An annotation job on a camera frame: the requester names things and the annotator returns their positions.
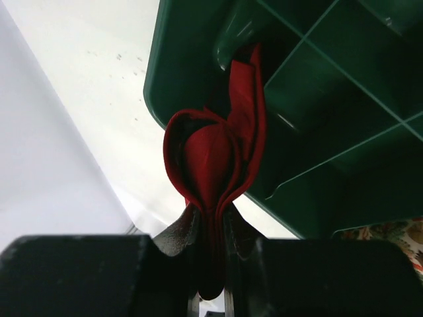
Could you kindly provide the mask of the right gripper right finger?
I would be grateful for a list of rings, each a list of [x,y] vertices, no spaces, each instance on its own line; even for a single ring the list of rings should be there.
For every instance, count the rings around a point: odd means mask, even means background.
[[[223,218],[227,316],[421,316],[422,284],[384,241],[268,239]]]

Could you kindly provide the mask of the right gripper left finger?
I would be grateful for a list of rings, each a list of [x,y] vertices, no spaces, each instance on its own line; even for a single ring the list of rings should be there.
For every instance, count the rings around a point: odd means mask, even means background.
[[[161,234],[26,235],[1,253],[2,316],[197,316],[200,214]]]

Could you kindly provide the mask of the red necktie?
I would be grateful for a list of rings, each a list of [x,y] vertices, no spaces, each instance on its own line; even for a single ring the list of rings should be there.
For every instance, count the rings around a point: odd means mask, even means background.
[[[225,284],[223,216],[253,184],[264,153],[267,112],[262,80],[262,46],[233,59],[226,118],[210,108],[184,109],[168,122],[163,158],[169,180],[186,206],[201,215],[198,292],[217,297]]]

